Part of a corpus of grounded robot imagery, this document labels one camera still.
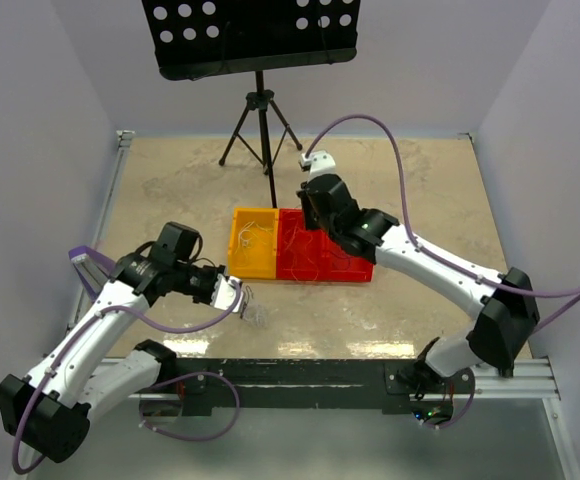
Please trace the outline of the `red plastic bin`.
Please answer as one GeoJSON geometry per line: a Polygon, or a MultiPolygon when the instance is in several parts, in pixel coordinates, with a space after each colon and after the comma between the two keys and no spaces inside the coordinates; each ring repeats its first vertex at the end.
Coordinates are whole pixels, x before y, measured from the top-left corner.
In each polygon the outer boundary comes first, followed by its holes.
{"type": "Polygon", "coordinates": [[[280,209],[277,234],[276,279],[324,281],[323,234],[307,230],[300,209],[280,209]]]}
{"type": "Polygon", "coordinates": [[[374,265],[364,258],[351,256],[327,240],[324,279],[329,282],[369,283],[374,265]]]}

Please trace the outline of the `yellow plastic bin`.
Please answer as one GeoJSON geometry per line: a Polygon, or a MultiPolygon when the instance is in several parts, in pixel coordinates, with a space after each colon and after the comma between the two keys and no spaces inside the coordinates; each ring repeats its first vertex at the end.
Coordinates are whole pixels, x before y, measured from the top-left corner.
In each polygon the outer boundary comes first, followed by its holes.
{"type": "Polygon", "coordinates": [[[279,210],[234,209],[228,246],[228,271],[246,280],[276,278],[279,210]]]}

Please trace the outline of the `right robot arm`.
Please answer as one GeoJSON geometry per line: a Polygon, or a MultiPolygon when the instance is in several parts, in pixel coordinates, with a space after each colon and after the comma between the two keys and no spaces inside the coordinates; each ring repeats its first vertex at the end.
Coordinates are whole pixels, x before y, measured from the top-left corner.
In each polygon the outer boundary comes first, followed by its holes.
{"type": "Polygon", "coordinates": [[[297,195],[308,229],[322,230],[353,257],[409,276],[472,320],[464,331],[431,340],[411,366],[398,372],[402,382],[436,393],[453,375],[481,363],[512,377],[516,357],[539,321],[535,300],[520,293],[531,286],[527,274],[516,268],[500,274],[460,258],[454,261],[464,270],[454,270],[439,261],[441,249],[425,254],[425,242],[410,239],[397,218],[359,207],[336,174],[302,183],[297,195]]]}

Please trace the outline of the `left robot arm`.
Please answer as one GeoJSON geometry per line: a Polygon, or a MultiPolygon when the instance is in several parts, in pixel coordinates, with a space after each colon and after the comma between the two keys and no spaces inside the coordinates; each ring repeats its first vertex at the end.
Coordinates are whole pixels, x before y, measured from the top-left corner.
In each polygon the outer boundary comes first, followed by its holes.
{"type": "Polygon", "coordinates": [[[23,377],[8,375],[0,382],[0,414],[4,430],[14,438],[11,462],[17,474],[30,471],[19,462],[20,446],[34,449],[41,460],[61,463],[80,447],[91,424],[127,396],[144,388],[166,392],[175,385],[175,353],[151,340],[116,366],[95,372],[136,320],[177,333],[147,317],[157,300],[176,293],[218,310],[216,318],[182,328],[184,334],[208,329],[242,310],[242,281],[223,265],[197,265],[202,248],[197,230],[168,222],[156,240],[116,262],[89,248],[72,250],[76,268],[87,263],[102,267],[105,281],[90,290],[91,308],[50,354],[23,377]]]}

